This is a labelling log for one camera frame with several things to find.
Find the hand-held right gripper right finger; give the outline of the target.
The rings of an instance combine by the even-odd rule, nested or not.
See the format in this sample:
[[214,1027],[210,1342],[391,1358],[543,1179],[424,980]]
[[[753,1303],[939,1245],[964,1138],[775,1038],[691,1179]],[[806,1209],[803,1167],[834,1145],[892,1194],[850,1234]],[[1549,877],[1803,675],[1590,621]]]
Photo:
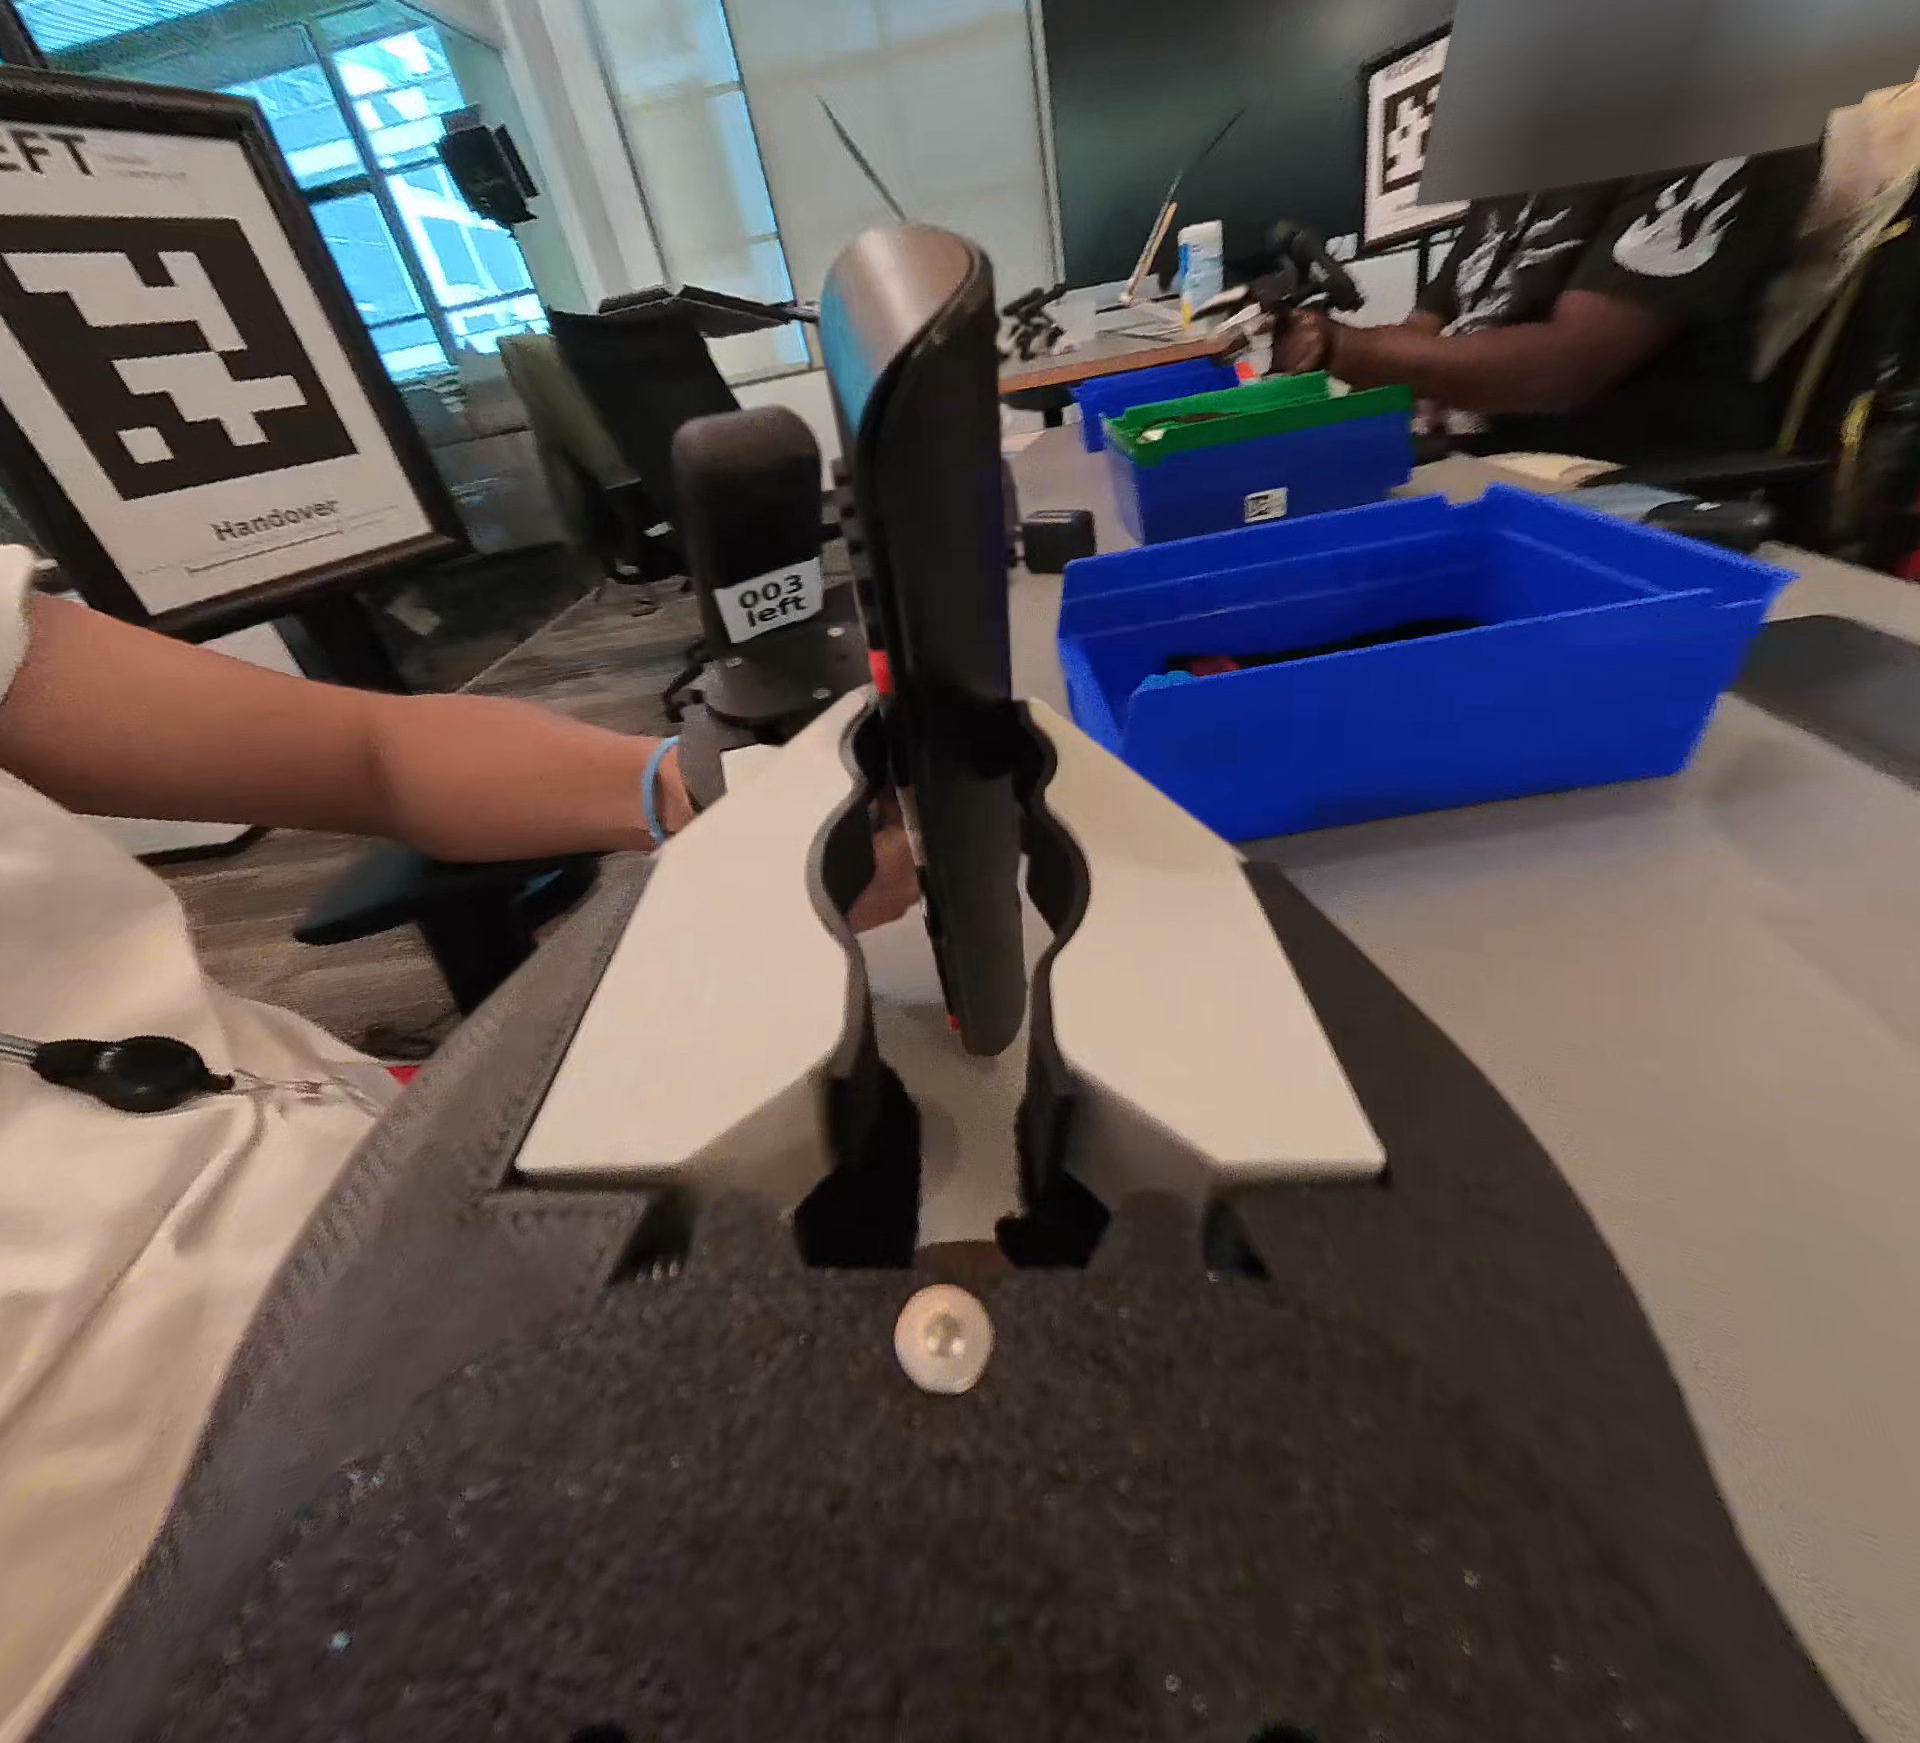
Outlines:
[[1123,1202],[1206,1248],[1243,1194],[1377,1186],[1386,1152],[1242,851],[1037,700],[1019,707],[1025,894],[1048,926],[1014,1115],[1019,1270],[1081,1270]]

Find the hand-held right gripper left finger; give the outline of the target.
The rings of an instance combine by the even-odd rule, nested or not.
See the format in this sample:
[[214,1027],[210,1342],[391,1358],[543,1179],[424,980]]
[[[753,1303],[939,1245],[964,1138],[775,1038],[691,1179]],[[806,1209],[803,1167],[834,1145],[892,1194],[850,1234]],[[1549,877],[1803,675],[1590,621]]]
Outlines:
[[635,1190],[688,1226],[752,1194],[811,1267],[918,1252],[921,1116],[846,921],[875,877],[875,700],[850,693],[674,835],[516,1150],[543,1191]]

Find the black remote control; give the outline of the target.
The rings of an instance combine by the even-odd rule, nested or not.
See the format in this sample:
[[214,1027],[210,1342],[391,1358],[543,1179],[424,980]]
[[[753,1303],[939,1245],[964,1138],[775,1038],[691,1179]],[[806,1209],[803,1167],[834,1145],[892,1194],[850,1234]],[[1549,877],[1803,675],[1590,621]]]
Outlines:
[[937,226],[862,232],[818,299],[887,786],[973,1057],[1004,1053],[1028,1004],[995,322],[989,258]]

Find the blue plastic bin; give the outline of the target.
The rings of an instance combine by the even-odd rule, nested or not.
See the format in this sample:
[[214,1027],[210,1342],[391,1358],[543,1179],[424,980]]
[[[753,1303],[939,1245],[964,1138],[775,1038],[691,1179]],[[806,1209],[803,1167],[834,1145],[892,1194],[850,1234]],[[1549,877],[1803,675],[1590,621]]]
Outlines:
[[1081,418],[1081,448],[1098,457],[1108,448],[1108,421],[1114,421],[1115,415],[1152,408],[1161,403],[1230,393],[1238,384],[1238,362],[1214,362],[1203,357],[1184,362],[1161,362],[1098,377],[1081,384],[1071,384],[1068,393]]
[[1489,487],[1092,554],[1073,725],[1228,843],[1690,763],[1792,576]]

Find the person's left forearm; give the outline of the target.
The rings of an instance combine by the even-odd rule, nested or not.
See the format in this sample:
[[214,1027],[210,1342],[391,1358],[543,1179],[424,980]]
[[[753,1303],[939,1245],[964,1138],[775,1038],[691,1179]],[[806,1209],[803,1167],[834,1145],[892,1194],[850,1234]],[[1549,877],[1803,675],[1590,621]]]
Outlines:
[[657,737],[283,675],[50,596],[16,610],[3,772],[68,814],[367,835],[457,866],[649,851]]

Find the person's left hand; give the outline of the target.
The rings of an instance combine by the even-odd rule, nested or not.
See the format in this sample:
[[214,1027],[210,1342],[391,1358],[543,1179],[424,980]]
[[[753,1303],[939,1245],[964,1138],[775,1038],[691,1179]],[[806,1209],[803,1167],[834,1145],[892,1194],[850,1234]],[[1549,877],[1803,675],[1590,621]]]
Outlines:
[[903,814],[892,789],[868,807],[868,861],[868,883],[846,911],[852,934],[875,934],[921,907],[921,875],[910,832],[903,831]]

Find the black office chair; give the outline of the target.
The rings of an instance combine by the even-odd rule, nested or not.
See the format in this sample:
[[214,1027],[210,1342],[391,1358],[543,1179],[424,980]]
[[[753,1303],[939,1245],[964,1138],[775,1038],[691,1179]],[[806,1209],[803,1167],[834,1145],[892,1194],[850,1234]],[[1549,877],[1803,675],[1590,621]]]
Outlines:
[[791,304],[704,287],[649,287],[594,313],[547,313],[558,367],[589,421],[567,442],[589,551],[614,580],[686,577],[674,442],[688,421],[739,408],[712,343],[799,328]]

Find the large framed tag sign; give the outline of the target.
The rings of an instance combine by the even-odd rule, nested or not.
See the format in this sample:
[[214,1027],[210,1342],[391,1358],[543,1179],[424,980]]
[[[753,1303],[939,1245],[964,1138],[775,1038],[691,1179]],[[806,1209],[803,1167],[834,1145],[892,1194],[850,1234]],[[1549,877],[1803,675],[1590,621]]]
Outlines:
[[468,551],[256,102],[16,65],[3,490],[86,603],[179,641]]

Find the blue bin with green liner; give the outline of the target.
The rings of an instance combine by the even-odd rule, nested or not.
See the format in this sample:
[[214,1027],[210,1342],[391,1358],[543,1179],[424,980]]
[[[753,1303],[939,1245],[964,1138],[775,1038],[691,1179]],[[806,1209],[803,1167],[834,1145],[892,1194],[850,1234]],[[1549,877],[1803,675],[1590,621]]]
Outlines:
[[1308,371],[1125,408],[1103,445],[1123,528],[1166,547],[1386,500],[1414,470],[1412,421],[1405,384]]

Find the black badge reel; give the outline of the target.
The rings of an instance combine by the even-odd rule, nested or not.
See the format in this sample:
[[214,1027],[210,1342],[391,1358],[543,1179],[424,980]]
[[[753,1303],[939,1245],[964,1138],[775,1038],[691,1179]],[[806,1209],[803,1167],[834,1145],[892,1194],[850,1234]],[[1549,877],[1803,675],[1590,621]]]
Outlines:
[[3,1066],[128,1116],[174,1115],[237,1086],[232,1074],[211,1070],[194,1045],[165,1035],[113,1043],[3,1035]]

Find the large black monitor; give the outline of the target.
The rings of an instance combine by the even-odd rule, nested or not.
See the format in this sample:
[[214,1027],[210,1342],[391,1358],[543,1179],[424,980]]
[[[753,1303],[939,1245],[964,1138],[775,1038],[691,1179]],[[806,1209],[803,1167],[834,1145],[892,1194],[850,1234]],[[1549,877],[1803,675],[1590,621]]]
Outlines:
[[1065,282],[1123,282],[1175,182],[1230,270],[1363,226],[1363,68],[1457,0],[1040,0]]

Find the black flat device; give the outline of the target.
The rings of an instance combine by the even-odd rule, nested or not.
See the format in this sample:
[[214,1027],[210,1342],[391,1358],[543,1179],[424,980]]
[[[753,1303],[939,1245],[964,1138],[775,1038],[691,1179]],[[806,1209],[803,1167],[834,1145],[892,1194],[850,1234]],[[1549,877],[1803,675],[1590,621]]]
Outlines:
[[1671,497],[1660,500],[1641,510],[1640,524],[1647,528],[1704,547],[1722,550],[1729,554],[1755,554],[1767,541],[1772,541],[1777,518],[1763,500],[1693,500],[1693,497]]

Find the dark desk mat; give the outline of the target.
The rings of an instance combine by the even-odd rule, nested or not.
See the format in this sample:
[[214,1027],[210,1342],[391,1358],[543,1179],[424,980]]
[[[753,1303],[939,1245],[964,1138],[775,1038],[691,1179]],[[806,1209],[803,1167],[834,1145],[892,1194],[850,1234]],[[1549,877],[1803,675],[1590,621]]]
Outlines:
[[1917,789],[1917,645],[1846,617],[1767,623],[1739,701]]

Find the black wall speaker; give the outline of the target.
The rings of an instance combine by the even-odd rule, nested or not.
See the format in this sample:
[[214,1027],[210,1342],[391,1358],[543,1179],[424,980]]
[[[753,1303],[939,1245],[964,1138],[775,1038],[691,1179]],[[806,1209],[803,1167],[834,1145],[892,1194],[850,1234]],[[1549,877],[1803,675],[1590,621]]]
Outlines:
[[498,228],[534,220],[539,185],[506,128],[481,121],[446,128],[437,157],[473,217]]

